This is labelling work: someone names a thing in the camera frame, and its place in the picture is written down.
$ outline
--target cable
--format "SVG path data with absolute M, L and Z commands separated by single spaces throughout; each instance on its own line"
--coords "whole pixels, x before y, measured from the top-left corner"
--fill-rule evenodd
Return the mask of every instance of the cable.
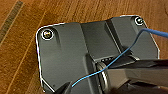
M 148 33 L 152 33 L 152 34 L 155 34 L 155 35 L 158 35 L 158 36 L 162 36 L 162 37 L 168 38 L 168 33 L 166 33 L 166 32 L 161 32 L 161 31 L 152 30 L 152 29 L 147 29 L 147 28 L 141 29 L 141 30 L 139 31 L 138 35 L 136 36 L 135 41 L 133 42 L 133 44 L 132 44 L 129 48 L 127 48 L 124 52 L 122 52 L 118 57 L 116 57 L 110 64 L 108 64 L 104 69 L 102 69 L 102 70 L 100 70 L 100 71 L 97 71 L 97 72 L 95 72 L 95 73 L 92 73 L 92 74 L 89 74 L 89 75 L 87 75 L 87 76 L 84 76 L 84 77 L 80 78 L 80 79 L 77 80 L 75 83 L 73 83 L 72 87 L 74 87 L 78 82 L 80 82 L 80 81 L 82 81 L 82 80 L 84 80 L 84 79 L 86 79 L 86 78 L 88 78 L 88 77 L 91 77 L 91 76 L 93 76 L 93 75 L 99 74 L 99 73 L 103 72 L 105 69 L 107 69 L 109 66 L 111 66 L 111 65 L 112 65 L 115 61 L 117 61 L 123 54 L 125 54 L 128 50 L 130 50 L 130 49 L 134 46 L 134 44 L 137 42 L 139 36 L 141 35 L 141 33 L 142 33 L 143 31 L 146 31 L 146 32 L 148 32 Z

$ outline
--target metal screw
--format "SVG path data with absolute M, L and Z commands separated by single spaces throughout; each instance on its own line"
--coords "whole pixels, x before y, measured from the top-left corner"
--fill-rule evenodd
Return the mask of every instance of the metal screw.
M 42 37 L 45 40 L 50 40 L 52 38 L 52 36 L 53 36 L 52 31 L 49 29 L 46 29 L 42 32 Z
M 135 18 L 135 23 L 136 23 L 137 25 L 143 25 L 144 20 L 143 20 L 142 18 L 140 18 L 140 17 L 136 17 L 136 18 Z

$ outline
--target wood grain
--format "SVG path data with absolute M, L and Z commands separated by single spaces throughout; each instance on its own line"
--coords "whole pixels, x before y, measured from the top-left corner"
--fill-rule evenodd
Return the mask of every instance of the wood grain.
M 35 33 L 44 25 L 92 22 L 140 15 L 147 26 L 168 32 L 168 0 L 20 0 L 24 3 L 0 45 L 0 94 L 42 94 Z M 0 26 L 16 0 L 0 0 Z M 168 39 L 154 35 L 160 57 L 168 59 Z

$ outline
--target thin wire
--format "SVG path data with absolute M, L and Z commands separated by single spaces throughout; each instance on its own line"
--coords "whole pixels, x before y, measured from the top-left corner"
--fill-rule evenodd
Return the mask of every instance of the thin wire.
M 142 33 L 143 31 L 146 31 L 146 32 L 148 32 L 148 33 L 152 33 L 152 34 L 155 34 L 155 35 L 158 35 L 158 36 L 162 36 L 162 37 L 168 38 L 168 33 L 166 33 L 166 32 L 161 32 L 161 31 L 152 30 L 152 29 L 147 29 L 147 28 L 141 29 L 141 30 L 139 31 L 138 35 L 136 36 L 136 39 L 134 40 L 133 44 L 132 44 L 129 48 L 127 48 L 124 52 L 122 52 L 118 57 L 116 57 L 110 64 L 108 64 L 104 69 L 102 69 L 102 70 L 100 70 L 100 71 L 97 71 L 97 72 L 95 72 L 95 73 L 92 73 L 92 74 L 90 74 L 90 75 L 87 75 L 87 76 L 84 76 L 84 77 L 80 78 L 79 80 L 77 80 L 77 81 L 72 85 L 72 87 L 74 87 L 78 82 L 80 82 L 80 81 L 82 81 L 82 80 L 84 80 L 84 79 L 86 79 L 86 78 L 88 78 L 88 77 L 91 77 L 91 76 L 93 76 L 93 75 L 99 74 L 99 73 L 103 72 L 105 69 L 107 69 L 109 66 L 111 66 L 111 65 L 112 65 L 115 61 L 117 61 L 123 54 L 125 54 L 128 50 L 130 50 L 130 49 L 134 46 L 134 44 L 137 42 L 139 36 L 141 35 L 141 33 Z

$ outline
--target blue wire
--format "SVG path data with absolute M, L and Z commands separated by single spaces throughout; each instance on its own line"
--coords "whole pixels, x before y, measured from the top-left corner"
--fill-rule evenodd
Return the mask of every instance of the blue wire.
M 82 81 L 82 80 L 84 80 L 84 79 L 86 79 L 86 78 L 88 78 L 88 77 L 91 77 L 91 76 L 93 76 L 93 75 L 99 74 L 99 73 L 103 72 L 105 69 L 107 69 L 109 66 L 111 66 L 111 65 L 112 65 L 115 61 L 117 61 L 123 54 L 125 54 L 128 50 L 130 50 L 130 49 L 134 46 L 134 44 L 137 42 L 139 36 L 141 35 L 141 33 L 142 33 L 143 31 L 146 31 L 146 32 L 148 32 L 148 33 L 152 33 L 152 34 L 155 34 L 155 35 L 158 35 L 158 36 L 162 36 L 162 37 L 168 38 L 168 33 L 166 33 L 166 32 L 161 32 L 161 31 L 152 30 L 152 29 L 147 29 L 147 28 L 141 29 L 141 30 L 139 31 L 138 35 L 136 36 L 136 39 L 135 39 L 135 41 L 133 42 L 133 44 L 132 44 L 129 48 L 127 48 L 124 52 L 122 52 L 118 57 L 116 57 L 110 64 L 108 64 L 104 69 L 102 69 L 102 70 L 100 70 L 100 71 L 97 71 L 97 72 L 95 72 L 95 73 L 92 73 L 92 74 L 90 74 L 90 75 L 87 75 L 87 76 L 84 76 L 84 77 L 80 78 L 80 79 L 77 80 L 75 83 L 73 83 L 72 87 L 74 87 L 78 82 L 80 82 L 80 81 Z

